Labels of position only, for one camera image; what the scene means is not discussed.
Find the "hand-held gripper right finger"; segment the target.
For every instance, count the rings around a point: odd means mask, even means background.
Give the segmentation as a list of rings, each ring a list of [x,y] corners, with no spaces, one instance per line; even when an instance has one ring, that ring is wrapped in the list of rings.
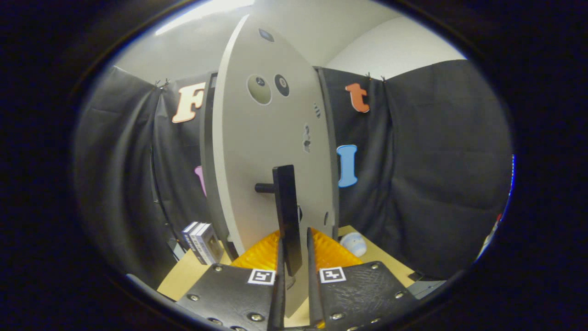
[[[381,262],[359,263],[307,229],[310,323],[319,331],[375,331],[409,316],[418,299]]]

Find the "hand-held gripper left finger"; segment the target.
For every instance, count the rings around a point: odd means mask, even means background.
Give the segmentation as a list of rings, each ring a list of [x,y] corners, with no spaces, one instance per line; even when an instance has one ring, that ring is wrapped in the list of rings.
[[[274,231],[233,264],[213,264],[178,306],[216,330],[275,331],[285,314],[282,238]]]

